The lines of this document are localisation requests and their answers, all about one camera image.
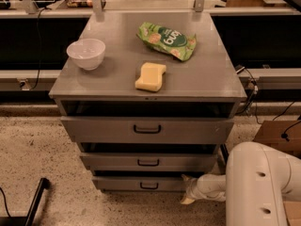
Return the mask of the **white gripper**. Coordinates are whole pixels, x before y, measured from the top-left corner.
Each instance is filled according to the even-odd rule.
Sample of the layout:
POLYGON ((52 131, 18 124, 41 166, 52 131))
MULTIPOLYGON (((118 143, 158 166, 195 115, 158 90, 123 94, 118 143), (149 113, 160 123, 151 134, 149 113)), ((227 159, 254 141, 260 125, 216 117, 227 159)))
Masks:
POLYGON ((203 180, 201 178, 192 177, 186 174, 182 174, 182 179, 187 182, 186 195, 181 199, 181 204, 188 205, 196 200, 202 200, 206 198, 206 195, 202 191, 203 180))

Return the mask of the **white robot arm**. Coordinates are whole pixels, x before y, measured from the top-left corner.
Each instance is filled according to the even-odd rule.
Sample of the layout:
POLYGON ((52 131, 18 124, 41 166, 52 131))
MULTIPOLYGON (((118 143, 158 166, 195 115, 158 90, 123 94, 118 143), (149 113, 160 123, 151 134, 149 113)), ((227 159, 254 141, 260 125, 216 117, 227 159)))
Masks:
POLYGON ((226 226, 301 226, 301 159, 257 142, 230 152, 224 175, 184 175, 182 204, 226 204, 226 226))

